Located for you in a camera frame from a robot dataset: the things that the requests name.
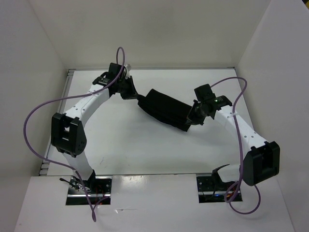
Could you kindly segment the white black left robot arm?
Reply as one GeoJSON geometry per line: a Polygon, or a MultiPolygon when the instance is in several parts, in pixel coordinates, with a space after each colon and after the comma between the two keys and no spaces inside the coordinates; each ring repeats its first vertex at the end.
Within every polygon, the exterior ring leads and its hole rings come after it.
{"type": "Polygon", "coordinates": [[[116,79],[111,72],[105,72],[93,81],[86,97],[63,114],[55,113],[52,117],[51,144],[73,168],[76,182],[85,193],[95,190],[96,174],[85,155],[87,138],[84,127],[93,113],[116,93],[120,93],[124,100],[138,97],[131,75],[123,72],[116,79]]]}

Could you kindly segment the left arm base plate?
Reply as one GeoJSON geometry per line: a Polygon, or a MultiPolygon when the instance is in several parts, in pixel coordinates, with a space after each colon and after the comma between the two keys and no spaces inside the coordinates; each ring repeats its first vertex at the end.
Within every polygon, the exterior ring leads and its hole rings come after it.
{"type": "MultiPolygon", "coordinates": [[[[88,205],[84,189],[77,179],[72,176],[69,183],[66,205],[88,205]]],[[[110,205],[112,176],[97,176],[93,189],[86,187],[92,205],[110,205]]]]}

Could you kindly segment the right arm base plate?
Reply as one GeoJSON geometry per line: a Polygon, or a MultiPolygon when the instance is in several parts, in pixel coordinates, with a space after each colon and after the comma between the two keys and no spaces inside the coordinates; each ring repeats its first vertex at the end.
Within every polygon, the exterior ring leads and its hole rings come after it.
{"type": "Polygon", "coordinates": [[[224,203],[225,193],[234,183],[232,181],[215,184],[210,175],[197,175],[196,180],[199,203],[224,203]]]}

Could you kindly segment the black skirt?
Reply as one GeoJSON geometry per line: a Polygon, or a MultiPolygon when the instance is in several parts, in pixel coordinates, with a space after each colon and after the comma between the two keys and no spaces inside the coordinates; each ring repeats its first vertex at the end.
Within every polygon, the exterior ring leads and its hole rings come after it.
{"type": "Polygon", "coordinates": [[[138,96],[138,106],[158,121],[187,132],[186,124],[191,106],[151,89],[146,96],[138,96]]]}

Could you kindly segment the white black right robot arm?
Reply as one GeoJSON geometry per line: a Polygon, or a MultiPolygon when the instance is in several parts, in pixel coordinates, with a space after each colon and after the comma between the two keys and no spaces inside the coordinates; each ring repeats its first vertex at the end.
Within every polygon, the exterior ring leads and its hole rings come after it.
{"type": "Polygon", "coordinates": [[[222,125],[240,145],[242,157],[239,164],[226,164],[213,170],[212,186],[224,189],[228,183],[244,181],[248,186],[259,184],[279,174],[280,146],[260,136],[235,110],[227,97],[206,101],[194,100],[187,116],[192,125],[203,125],[206,117],[222,125]]]}

